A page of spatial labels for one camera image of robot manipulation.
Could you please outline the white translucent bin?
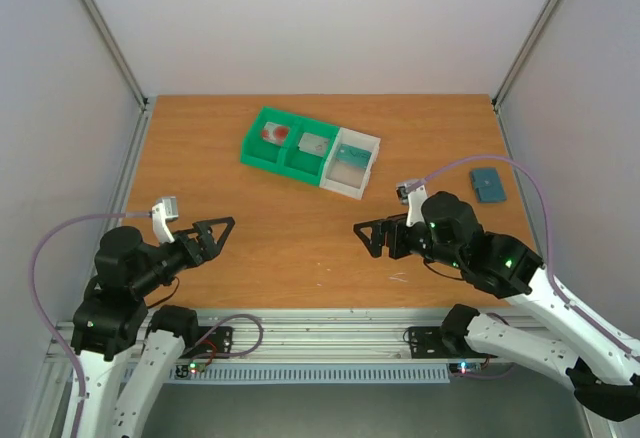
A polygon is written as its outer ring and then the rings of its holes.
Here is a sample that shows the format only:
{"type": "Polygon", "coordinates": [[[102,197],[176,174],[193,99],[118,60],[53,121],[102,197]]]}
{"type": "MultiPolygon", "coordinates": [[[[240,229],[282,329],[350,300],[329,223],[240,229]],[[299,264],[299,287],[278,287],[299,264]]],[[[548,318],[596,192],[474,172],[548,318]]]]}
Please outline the white translucent bin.
{"type": "Polygon", "coordinates": [[[360,200],[380,144],[378,137],[341,127],[327,155],[319,187],[360,200]]]}

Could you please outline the teal leather card holder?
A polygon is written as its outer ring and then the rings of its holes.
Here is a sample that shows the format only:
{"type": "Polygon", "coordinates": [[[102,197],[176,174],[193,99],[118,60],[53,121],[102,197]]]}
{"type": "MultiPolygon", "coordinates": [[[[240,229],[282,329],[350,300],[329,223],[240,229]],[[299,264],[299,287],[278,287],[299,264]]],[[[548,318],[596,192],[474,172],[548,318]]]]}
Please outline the teal leather card holder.
{"type": "Polygon", "coordinates": [[[469,175],[472,189],[479,203],[502,203],[507,200],[506,192],[496,168],[473,168],[469,175]]]}

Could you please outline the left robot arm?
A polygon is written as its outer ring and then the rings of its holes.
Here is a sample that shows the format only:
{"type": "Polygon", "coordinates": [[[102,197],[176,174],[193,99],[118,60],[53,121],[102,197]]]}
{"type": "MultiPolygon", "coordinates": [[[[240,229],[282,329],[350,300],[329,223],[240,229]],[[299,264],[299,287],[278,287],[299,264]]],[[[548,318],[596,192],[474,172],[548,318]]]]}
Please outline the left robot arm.
{"type": "Polygon", "coordinates": [[[234,225],[231,217],[198,221],[159,246],[131,226],[101,238],[96,275],[73,316],[73,395],[63,436],[142,434],[170,369],[202,339],[195,310],[164,305],[151,313],[145,298],[215,259],[234,225]]]}

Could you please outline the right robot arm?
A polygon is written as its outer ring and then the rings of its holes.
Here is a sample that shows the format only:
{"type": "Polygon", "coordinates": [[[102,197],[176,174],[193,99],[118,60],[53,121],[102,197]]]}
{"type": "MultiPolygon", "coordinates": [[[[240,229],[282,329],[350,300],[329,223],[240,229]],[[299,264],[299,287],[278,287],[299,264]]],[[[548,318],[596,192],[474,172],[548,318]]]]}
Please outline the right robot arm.
{"type": "Polygon", "coordinates": [[[470,204],[440,191],[405,197],[405,214],[353,227],[369,254],[410,255],[424,264],[455,268],[462,281],[528,312],[552,333],[545,339],[457,304],[440,326],[444,348],[507,359],[573,392],[577,401],[609,421],[639,414],[639,342],[585,306],[548,265],[515,237],[486,231],[470,204]]]}

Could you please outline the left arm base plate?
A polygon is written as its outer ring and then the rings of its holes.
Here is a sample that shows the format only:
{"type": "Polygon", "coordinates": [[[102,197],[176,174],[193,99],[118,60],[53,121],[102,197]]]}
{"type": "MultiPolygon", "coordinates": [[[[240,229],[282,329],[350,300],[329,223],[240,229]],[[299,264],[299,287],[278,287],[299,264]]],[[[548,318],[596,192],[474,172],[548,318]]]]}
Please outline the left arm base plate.
{"type": "Polygon", "coordinates": [[[203,342],[189,351],[185,351],[183,358],[205,359],[214,358],[226,359],[232,351],[233,328],[231,326],[221,326],[211,333],[203,342]]]}

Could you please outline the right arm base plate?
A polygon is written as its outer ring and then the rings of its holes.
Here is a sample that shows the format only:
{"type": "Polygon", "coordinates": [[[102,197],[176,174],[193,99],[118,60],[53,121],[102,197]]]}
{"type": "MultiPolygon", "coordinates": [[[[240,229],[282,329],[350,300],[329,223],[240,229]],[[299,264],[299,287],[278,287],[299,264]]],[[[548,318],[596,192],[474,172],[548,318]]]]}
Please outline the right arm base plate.
{"type": "Polygon", "coordinates": [[[411,326],[403,332],[412,359],[485,359],[492,356],[473,351],[466,343],[449,345],[438,326],[411,326]]]}

